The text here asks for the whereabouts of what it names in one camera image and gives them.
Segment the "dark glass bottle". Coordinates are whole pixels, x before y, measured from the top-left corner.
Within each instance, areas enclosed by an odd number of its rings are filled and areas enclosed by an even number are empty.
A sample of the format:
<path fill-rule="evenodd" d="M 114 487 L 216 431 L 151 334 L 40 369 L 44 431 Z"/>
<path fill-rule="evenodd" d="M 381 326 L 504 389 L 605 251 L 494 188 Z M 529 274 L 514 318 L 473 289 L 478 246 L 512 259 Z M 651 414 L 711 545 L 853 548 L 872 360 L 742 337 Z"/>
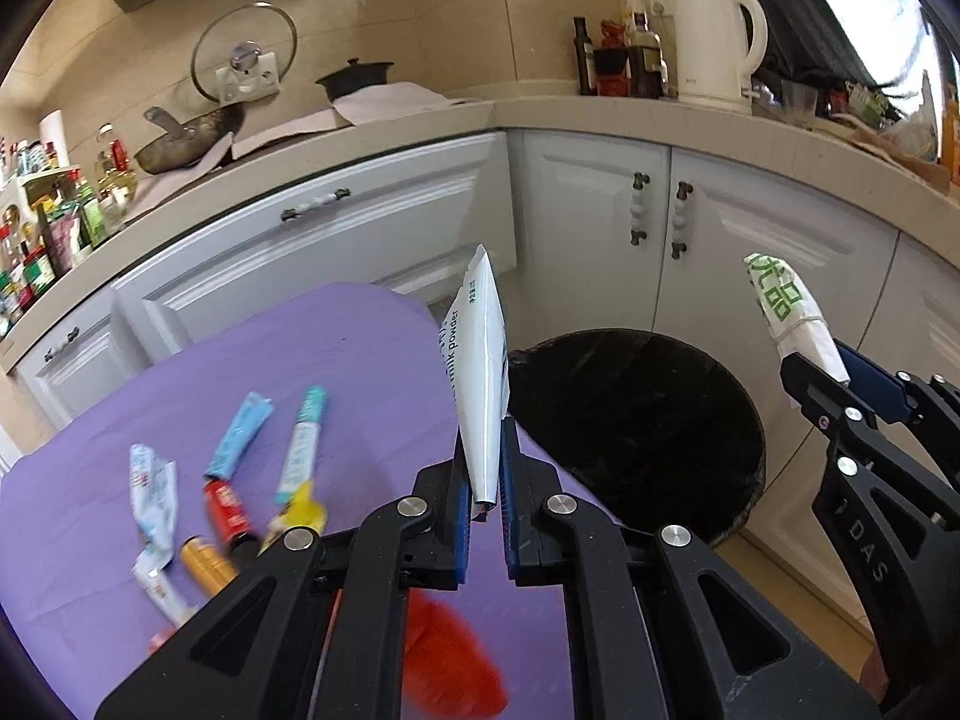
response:
<path fill-rule="evenodd" d="M 587 23 L 584 16 L 574 16 L 574 57 L 576 57 L 576 71 L 578 72 L 578 88 L 581 96 L 596 96 L 596 67 L 594 67 L 594 49 L 592 39 L 587 32 Z"/>

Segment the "white electric kettle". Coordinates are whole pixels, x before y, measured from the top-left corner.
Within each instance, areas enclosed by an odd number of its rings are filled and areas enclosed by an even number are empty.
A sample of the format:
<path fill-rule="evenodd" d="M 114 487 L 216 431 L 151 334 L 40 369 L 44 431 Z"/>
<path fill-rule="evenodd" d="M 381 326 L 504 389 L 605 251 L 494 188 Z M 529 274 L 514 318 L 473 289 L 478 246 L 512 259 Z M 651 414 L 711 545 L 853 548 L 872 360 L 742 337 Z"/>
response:
<path fill-rule="evenodd" d="M 679 101 L 752 114 L 768 23 L 758 0 L 674 0 Z"/>

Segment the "metal wok pan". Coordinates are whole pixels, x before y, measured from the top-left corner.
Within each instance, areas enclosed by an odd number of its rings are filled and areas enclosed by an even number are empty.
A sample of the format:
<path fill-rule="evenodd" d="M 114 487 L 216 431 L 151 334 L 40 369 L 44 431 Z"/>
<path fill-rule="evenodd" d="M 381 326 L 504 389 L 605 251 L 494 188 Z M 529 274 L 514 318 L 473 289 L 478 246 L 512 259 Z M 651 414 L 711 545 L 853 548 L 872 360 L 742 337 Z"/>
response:
<path fill-rule="evenodd" d="M 244 125 L 245 105 L 227 104 L 185 122 L 160 106 L 145 110 L 143 117 L 161 135 L 140 148 L 135 161 L 146 174 L 158 176 L 197 164 L 221 138 L 236 135 Z"/>

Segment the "glass pot lid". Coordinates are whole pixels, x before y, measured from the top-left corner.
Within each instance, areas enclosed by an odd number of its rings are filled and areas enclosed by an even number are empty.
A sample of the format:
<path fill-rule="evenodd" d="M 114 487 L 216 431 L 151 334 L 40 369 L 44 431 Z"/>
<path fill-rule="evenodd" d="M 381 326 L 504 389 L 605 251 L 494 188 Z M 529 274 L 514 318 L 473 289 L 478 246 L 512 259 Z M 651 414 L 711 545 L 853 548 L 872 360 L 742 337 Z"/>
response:
<path fill-rule="evenodd" d="M 190 54 L 190 81 L 202 98 L 220 106 L 273 98 L 298 50 L 298 28 L 283 8 L 241 5 L 200 33 Z"/>

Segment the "red stick sachet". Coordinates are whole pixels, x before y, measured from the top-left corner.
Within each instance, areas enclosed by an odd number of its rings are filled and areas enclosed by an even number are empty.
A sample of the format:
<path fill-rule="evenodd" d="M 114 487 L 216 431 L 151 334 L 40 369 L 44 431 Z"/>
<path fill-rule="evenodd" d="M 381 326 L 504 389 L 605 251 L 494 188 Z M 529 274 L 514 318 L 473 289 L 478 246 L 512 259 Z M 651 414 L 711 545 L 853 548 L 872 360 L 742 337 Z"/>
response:
<path fill-rule="evenodd" d="M 228 550 L 235 550 L 242 543 L 256 541 L 254 525 L 228 481 L 210 478 L 203 485 L 203 502 L 213 530 Z"/>

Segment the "small white wrapper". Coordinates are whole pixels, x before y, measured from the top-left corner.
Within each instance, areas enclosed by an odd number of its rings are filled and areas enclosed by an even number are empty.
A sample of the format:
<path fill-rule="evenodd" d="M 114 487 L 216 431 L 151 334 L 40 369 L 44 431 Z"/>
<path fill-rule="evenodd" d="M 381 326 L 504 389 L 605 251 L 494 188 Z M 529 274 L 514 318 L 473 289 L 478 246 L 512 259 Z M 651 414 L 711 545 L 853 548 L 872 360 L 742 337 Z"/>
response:
<path fill-rule="evenodd" d="M 151 603 L 174 628 L 182 628 L 194 616 L 194 606 L 190 606 L 178 590 L 172 587 L 160 556 L 155 551 L 143 550 L 133 562 L 132 574 Z"/>

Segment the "teal white stick sachet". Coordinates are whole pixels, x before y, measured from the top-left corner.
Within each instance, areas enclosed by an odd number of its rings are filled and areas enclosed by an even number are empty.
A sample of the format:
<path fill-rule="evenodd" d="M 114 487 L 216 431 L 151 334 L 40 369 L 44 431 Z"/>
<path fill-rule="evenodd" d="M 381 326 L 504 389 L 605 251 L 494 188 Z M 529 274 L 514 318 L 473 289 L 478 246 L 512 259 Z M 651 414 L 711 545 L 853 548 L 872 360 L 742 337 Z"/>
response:
<path fill-rule="evenodd" d="M 309 387 L 299 407 L 280 479 L 275 489 L 274 501 L 278 507 L 290 504 L 298 489 L 313 479 L 317 444 L 319 444 L 320 429 L 324 422 L 325 408 L 327 408 L 327 392 L 324 388 L 319 385 Z"/>

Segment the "white cloth on counter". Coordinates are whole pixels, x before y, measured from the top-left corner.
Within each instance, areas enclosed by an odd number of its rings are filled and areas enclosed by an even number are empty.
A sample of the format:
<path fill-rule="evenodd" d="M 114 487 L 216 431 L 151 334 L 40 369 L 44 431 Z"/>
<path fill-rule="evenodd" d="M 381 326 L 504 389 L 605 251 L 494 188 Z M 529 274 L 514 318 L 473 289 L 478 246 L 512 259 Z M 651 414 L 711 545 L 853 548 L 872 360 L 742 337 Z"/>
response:
<path fill-rule="evenodd" d="M 410 82 L 365 86 L 355 93 L 338 98 L 327 109 L 291 119 L 236 140 L 231 146 L 231 153 L 235 160 L 240 160 L 257 149 L 285 138 L 334 132 L 347 125 L 392 121 L 398 117 L 449 109 L 449 107 L 467 103 L 477 103 L 477 98 L 448 98 Z"/>

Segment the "white blue wrapper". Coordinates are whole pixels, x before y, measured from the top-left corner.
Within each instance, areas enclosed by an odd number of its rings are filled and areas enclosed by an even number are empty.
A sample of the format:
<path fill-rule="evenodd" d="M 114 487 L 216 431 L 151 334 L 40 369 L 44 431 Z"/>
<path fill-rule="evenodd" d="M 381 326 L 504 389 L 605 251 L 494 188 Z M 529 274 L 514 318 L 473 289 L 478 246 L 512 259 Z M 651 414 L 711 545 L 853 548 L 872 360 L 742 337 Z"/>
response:
<path fill-rule="evenodd" d="M 164 567 L 174 554 L 178 522 L 178 468 L 149 445 L 133 444 L 128 454 L 128 487 L 133 520 L 151 567 Z"/>

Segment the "light blue stick sachet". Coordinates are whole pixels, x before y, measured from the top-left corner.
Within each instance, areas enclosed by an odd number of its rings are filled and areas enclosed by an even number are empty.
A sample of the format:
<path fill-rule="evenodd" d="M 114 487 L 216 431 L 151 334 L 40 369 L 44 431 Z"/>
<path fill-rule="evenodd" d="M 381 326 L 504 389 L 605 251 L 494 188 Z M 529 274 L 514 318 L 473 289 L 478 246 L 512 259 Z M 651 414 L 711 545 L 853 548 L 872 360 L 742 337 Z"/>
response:
<path fill-rule="evenodd" d="M 245 450 L 273 412 L 274 404 L 270 398 L 257 392 L 245 395 L 220 444 L 213 452 L 212 460 L 206 465 L 203 476 L 206 479 L 229 481 L 235 474 Z"/>

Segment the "gold sachet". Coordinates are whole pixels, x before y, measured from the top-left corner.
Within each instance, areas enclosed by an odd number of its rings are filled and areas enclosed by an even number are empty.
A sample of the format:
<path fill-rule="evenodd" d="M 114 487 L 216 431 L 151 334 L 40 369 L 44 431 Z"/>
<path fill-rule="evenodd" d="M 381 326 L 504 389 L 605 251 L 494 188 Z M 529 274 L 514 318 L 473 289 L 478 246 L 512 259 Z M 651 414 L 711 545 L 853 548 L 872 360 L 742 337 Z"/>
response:
<path fill-rule="evenodd" d="M 233 564 L 201 536 L 192 536 L 182 543 L 181 561 L 208 596 L 217 595 L 238 577 Z"/>

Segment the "yellow sachet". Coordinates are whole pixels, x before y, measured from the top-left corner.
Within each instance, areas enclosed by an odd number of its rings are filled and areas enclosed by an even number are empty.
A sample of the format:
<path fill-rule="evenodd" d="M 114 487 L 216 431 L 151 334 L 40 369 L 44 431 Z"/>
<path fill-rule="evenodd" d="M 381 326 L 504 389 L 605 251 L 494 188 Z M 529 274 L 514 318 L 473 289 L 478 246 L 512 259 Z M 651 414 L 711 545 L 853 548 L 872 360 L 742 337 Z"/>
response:
<path fill-rule="evenodd" d="M 327 509 L 324 504 L 314 497 L 314 481 L 308 479 L 296 489 L 290 502 L 283 505 L 278 515 L 268 523 L 267 535 L 263 539 L 262 551 L 272 544 L 291 528 L 313 528 L 314 532 L 322 535 L 327 525 Z"/>

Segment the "white green printed sachet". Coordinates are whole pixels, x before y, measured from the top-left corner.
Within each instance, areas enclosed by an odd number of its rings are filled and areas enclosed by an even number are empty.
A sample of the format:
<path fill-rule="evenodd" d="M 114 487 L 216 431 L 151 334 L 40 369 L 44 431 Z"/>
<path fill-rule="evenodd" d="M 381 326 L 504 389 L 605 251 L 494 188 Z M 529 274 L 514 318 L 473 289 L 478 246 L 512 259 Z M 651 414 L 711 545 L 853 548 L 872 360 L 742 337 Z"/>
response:
<path fill-rule="evenodd" d="M 760 252 L 747 255 L 743 266 L 779 357 L 802 355 L 836 382 L 848 385 L 850 374 L 828 323 L 799 273 L 786 260 Z"/>

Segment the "cooking oil bottle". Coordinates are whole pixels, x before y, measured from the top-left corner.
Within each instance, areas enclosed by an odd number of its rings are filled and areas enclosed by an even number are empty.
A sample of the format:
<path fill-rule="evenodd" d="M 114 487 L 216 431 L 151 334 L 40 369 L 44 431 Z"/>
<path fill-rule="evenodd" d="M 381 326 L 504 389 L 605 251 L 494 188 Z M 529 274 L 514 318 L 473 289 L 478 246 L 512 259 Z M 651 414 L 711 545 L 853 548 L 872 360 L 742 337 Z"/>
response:
<path fill-rule="evenodd" d="M 133 171 L 127 149 L 116 129 L 104 122 L 98 130 L 98 187 L 103 197 L 110 197 L 121 208 L 128 208 L 137 193 L 137 174 Z"/>

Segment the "white milk powder sachet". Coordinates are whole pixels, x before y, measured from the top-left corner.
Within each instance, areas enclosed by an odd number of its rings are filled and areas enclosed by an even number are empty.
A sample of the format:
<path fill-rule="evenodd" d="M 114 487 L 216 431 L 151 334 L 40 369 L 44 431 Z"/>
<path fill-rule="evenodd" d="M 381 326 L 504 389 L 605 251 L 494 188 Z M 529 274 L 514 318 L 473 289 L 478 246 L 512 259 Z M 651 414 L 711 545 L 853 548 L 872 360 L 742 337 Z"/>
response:
<path fill-rule="evenodd" d="M 479 245 L 439 328 L 470 484 L 470 518 L 498 504 L 501 426 L 508 414 L 508 344 L 490 255 Z"/>

